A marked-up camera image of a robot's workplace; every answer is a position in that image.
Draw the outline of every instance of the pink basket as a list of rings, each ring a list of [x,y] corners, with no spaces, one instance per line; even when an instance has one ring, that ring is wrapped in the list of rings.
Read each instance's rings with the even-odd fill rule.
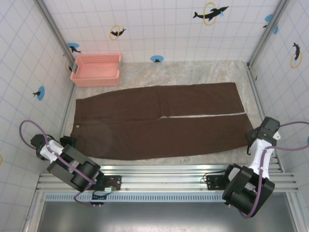
[[[119,85],[120,54],[80,55],[70,79],[79,87]]]

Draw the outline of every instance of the brown trousers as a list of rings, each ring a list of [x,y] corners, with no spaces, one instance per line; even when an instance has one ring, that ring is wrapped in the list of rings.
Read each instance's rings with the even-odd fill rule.
[[[247,145],[252,130],[235,83],[155,86],[76,100],[71,136],[87,156],[140,160],[227,151]]]

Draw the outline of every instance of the grid pattern wall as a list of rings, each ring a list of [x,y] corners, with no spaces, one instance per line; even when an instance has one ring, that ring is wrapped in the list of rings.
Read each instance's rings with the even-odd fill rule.
[[[272,35],[253,70],[266,114],[281,124],[309,121],[308,49],[309,1],[294,0],[281,18],[278,34]],[[309,143],[306,125],[288,126],[280,132],[279,145],[300,147]],[[295,173],[309,207],[309,150],[278,153],[284,169]]]
[[[0,231],[21,231],[46,163],[19,137],[30,118],[57,136],[70,77],[65,59],[32,0],[0,1]],[[39,96],[32,93],[44,86]],[[26,140],[38,133],[26,125]]]
[[[279,0],[44,2],[65,40],[78,44],[82,54],[121,53],[124,62],[148,62],[154,55],[165,61],[248,62]],[[203,15],[211,13],[216,16],[204,23]]]

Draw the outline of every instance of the metal bar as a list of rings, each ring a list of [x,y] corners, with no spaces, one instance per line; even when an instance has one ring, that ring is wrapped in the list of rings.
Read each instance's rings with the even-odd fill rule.
[[[43,0],[34,0],[34,3],[37,5],[37,7],[39,8],[42,17],[44,18],[44,20],[46,21],[47,25],[49,26],[49,29],[51,30],[51,32],[53,33],[55,39],[57,40],[59,46],[61,47],[64,56],[67,58],[70,67],[73,67],[75,59],[71,53],[71,51],[69,50],[65,40],[63,39],[58,27],[56,26],[51,14],[49,13],[48,9],[46,8],[45,3],[43,2]]]
[[[263,120],[265,118],[266,114],[265,114],[265,111],[264,111],[264,107],[263,107],[263,104],[262,104],[262,101],[261,101],[258,89],[257,89],[255,81],[254,81],[254,77],[253,77],[252,71],[250,69],[247,70],[247,75],[248,75],[248,78],[249,78],[249,81],[250,81],[250,86],[251,86],[251,89],[252,89],[252,92],[253,92],[253,95],[254,95],[254,99],[255,99],[255,103],[257,105],[257,109],[259,111],[261,120]],[[283,167],[281,165],[280,158],[278,156],[277,151],[274,150],[273,154],[275,155],[275,159],[278,162],[280,170],[283,172]]]
[[[121,165],[102,166],[105,175],[121,175],[120,193],[207,193],[202,177],[205,173],[224,170],[227,165]],[[281,173],[269,169],[270,180],[276,185],[275,192],[298,191],[293,173]],[[37,191],[76,192],[72,187],[51,174],[41,174]]]
[[[275,10],[275,13],[273,14],[273,17],[271,21],[269,22],[268,26],[266,27],[266,31],[264,32],[261,40],[259,41],[256,49],[254,50],[254,53],[249,61],[249,68],[253,67],[259,58],[262,50],[264,49],[266,43],[268,42],[271,34],[275,30],[276,26],[278,25],[278,22],[286,9],[287,5],[290,3],[290,0],[281,0],[279,2],[279,5],[277,9]]]
[[[68,100],[65,104],[65,106],[66,106],[65,112],[63,113],[63,116],[62,116],[62,119],[61,119],[61,126],[60,126],[60,129],[59,129],[58,134],[57,134],[58,141],[64,135],[64,131],[66,129],[66,124],[67,124],[68,119],[69,119],[70,108],[72,106],[72,99],[73,99],[73,96],[74,96],[75,89],[76,89],[76,85],[72,82],[71,87],[70,87],[70,95],[69,95],[69,98],[68,98]]]
[[[74,192],[51,192],[46,194],[46,202],[74,202]],[[225,202],[222,193],[112,193],[106,200],[92,200],[91,192],[77,197],[82,202]]]
[[[306,209],[302,208],[305,202],[301,194],[299,192],[289,192],[286,193],[286,196],[297,231],[309,231],[309,215]]]
[[[46,193],[36,192],[34,195],[34,201],[31,204],[29,215],[26,220],[23,232],[35,232],[38,230],[41,215],[44,208]]]

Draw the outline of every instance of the gray floor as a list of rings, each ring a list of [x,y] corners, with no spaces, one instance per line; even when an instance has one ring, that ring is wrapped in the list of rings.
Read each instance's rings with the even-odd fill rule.
[[[235,82],[245,112],[253,127],[260,125],[258,109],[246,73],[246,63],[241,61],[188,61],[163,63],[124,63],[120,69],[120,85],[117,87],[77,87],[70,107],[65,135],[70,135],[74,122],[75,99],[86,98],[109,91],[156,85],[192,85]],[[99,165],[134,164],[226,164],[247,163],[246,148],[215,154],[145,160],[95,159]]]
[[[272,194],[243,219],[223,203],[109,203],[91,208],[47,202],[40,232],[293,232],[285,194]]]

